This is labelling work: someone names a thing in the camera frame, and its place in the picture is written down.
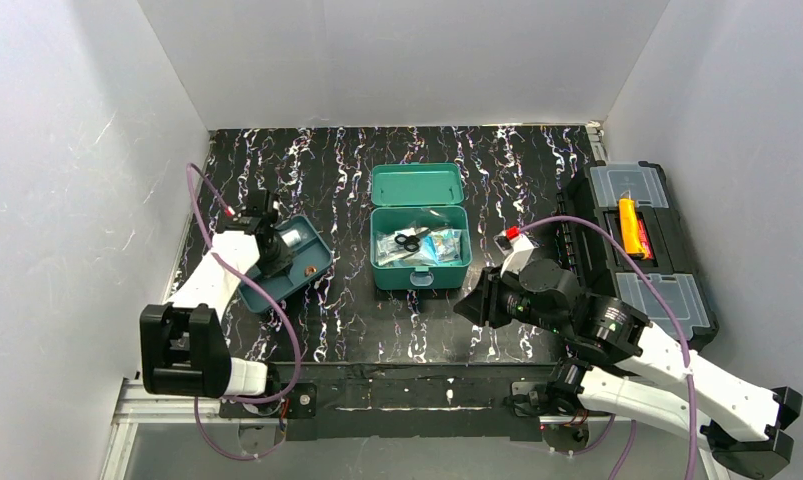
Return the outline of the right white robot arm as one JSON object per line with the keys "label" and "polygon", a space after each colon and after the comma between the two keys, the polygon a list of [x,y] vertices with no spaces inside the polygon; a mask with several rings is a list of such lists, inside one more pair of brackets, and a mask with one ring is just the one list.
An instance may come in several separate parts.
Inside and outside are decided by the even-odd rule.
{"label": "right white robot arm", "polygon": [[771,479],[791,461],[787,429],[800,415],[800,393],[735,377],[633,306],[589,292],[551,260],[516,272],[484,269],[454,309],[482,327],[518,321],[542,328],[572,351],[544,384],[513,396],[526,416],[584,410],[625,417],[693,437],[719,464],[750,479]]}

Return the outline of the teal medicine box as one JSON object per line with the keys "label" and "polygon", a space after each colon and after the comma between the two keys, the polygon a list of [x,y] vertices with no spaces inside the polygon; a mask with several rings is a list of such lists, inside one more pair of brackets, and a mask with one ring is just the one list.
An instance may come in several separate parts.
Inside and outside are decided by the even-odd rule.
{"label": "teal medicine box", "polygon": [[[381,290],[457,289],[464,284],[473,255],[463,180],[454,163],[385,164],[371,175],[370,262]],[[383,267],[375,263],[376,240],[411,228],[462,231],[462,262],[425,265],[419,251]]]}

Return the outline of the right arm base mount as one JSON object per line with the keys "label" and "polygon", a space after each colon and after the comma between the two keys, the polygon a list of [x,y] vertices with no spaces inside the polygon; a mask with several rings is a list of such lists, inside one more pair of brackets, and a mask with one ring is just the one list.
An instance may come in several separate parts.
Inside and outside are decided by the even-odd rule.
{"label": "right arm base mount", "polygon": [[603,410],[588,409],[578,398],[585,388],[582,382],[594,367],[586,361],[566,358],[542,381],[518,381],[501,405],[517,417],[563,417],[562,425],[574,426],[591,417],[610,416]]}

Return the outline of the teal insert tray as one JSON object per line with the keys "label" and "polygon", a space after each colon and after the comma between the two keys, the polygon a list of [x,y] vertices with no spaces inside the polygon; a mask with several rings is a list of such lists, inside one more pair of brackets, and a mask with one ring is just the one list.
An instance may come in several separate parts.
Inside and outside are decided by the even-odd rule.
{"label": "teal insert tray", "polygon": [[324,275],[332,265],[332,252],[303,215],[284,221],[277,232],[289,249],[288,262],[273,275],[267,275],[256,265],[246,275],[275,302],[281,302]]}

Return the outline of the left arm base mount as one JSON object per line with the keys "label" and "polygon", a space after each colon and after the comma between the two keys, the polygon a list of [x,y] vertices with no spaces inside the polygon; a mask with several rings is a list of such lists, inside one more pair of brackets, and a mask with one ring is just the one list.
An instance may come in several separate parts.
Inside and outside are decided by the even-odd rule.
{"label": "left arm base mount", "polygon": [[317,413],[318,388],[314,383],[299,383],[276,403],[248,404],[224,400],[219,416],[225,419],[275,418],[310,419]]}

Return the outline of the small scissors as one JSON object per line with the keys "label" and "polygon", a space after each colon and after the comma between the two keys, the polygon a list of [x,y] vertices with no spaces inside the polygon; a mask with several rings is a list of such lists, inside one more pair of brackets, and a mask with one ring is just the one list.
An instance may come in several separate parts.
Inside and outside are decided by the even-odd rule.
{"label": "small scissors", "polygon": [[397,231],[393,237],[396,245],[406,252],[416,253],[424,239],[432,232],[428,227],[411,227]]}

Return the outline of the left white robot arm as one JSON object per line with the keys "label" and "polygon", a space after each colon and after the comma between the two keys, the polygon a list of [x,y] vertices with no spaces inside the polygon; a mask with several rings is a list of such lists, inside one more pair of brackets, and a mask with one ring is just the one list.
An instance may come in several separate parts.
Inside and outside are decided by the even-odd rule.
{"label": "left white robot arm", "polygon": [[142,380],[147,392],[185,397],[259,397],[269,367],[232,356],[221,328],[231,298],[257,268],[268,278],[288,270],[294,251],[277,229],[279,197],[265,189],[230,210],[197,268],[163,304],[140,315]]}

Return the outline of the white ointment tube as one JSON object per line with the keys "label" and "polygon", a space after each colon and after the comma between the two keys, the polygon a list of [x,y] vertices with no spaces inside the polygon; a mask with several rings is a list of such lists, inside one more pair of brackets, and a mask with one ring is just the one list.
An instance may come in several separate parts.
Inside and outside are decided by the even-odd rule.
{"label": "white ointment tube", "polygon": [[280,234],[281,240],[287,247],[294,248],[304,241],[304,235],[298,229],[289,229]]}

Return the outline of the blue white pouch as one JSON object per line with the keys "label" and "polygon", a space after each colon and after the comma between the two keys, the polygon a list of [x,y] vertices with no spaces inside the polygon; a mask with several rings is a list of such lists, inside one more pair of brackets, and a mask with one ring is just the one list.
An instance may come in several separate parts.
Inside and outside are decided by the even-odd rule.
{"label": "blue white pouch", "polygon": [[430,231],[421,240],[419,254],[425,265],[460,264],[462,262],[462,231],[453,228]]}

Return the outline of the clear bag of packets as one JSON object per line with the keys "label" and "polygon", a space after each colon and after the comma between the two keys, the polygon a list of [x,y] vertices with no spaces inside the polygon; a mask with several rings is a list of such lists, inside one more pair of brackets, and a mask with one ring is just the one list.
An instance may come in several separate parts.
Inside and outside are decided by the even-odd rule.
{"label": "clear bag of packets", "polygon": [[375,263],[379,267],[383,267],[395,261],[404,259],[415,253],[404,251],[395,244],[393,237],[396,232],[380,236],[375,244]]}

